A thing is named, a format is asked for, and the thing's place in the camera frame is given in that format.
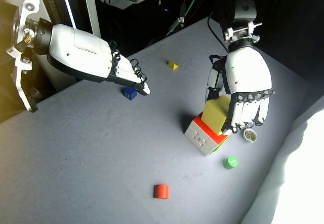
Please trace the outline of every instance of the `red cable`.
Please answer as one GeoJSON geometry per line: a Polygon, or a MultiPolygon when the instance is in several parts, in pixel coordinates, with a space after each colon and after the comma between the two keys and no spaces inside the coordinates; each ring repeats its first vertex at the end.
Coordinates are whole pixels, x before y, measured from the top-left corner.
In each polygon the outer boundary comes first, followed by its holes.
{"type": "Polygon", "coordinates": [[[204,0],[201,0],[197,9],[193,12],[193,14],[186,20],[186,23],[194,16],[194,14],[197,12],[197,10],[200,8],[201,4],[203,3],[204,0]]]}

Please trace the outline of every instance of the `table surface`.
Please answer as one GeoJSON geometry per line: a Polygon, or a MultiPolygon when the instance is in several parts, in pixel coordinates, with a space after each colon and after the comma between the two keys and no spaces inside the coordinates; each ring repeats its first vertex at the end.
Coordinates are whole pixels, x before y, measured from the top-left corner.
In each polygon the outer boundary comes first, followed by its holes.
{"type": "Polygon", "coordinates": [[[204,108],[209,55],[225,53],[206,22],[131,56],[148,96],[130,101],[119,85],[81,81],[0,124],[0,223],[238,223],[308,84],[261,52],[276,94],[265,125],[254,127],[258,141],[238,133],[204,157],[183,133],[204,108]],[[230,155],[239,166],[226,170],[230,155]],[[160,183],[170,199],[153,198],[160,183]]]}

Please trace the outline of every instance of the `yellow block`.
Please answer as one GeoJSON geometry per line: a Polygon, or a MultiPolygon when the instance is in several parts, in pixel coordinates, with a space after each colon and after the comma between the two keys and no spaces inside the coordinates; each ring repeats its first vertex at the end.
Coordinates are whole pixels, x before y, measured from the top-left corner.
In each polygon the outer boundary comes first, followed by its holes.
{"type": "Polygon", "coordinates": [[[178,68],[179,66],[177,64],[175,64],[171,59],[168,60],[168,66],[171,68],[171,69],[176,69],[178,68]]]}
{"type": "Polygon", "coordinates": [[[218,99],[205,103],[201,120],[208,125],[217,135],[222,134],[222,127],[228,115],[230,99],[221,95],[218,99]]]}

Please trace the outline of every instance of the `letter on blue cube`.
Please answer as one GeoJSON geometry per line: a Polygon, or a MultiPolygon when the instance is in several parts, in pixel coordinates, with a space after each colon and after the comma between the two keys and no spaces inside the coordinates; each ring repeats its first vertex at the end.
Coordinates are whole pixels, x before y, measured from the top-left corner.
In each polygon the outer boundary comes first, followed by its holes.
{"type": "Polygon", "coordinates": [[[124,95],[129,100],[133,100],[135,96],[137,95],[137,91],[133,87],[126,87],[124,88],[124,95]]]}

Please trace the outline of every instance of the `small white cup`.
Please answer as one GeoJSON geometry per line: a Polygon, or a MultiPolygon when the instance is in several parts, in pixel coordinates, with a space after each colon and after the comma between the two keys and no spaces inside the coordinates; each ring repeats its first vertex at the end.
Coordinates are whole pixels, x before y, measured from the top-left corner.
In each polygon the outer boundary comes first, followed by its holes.
{"type": "Polygon", "coordinates": [[[257,133],[253,130],[253,129],[246,129],[244,132],[243,132],[243,138],[246,140],[246,141],[249,141],[251,143],[254,143],[257,139],[258,139],[258,135],[257,133]]]}

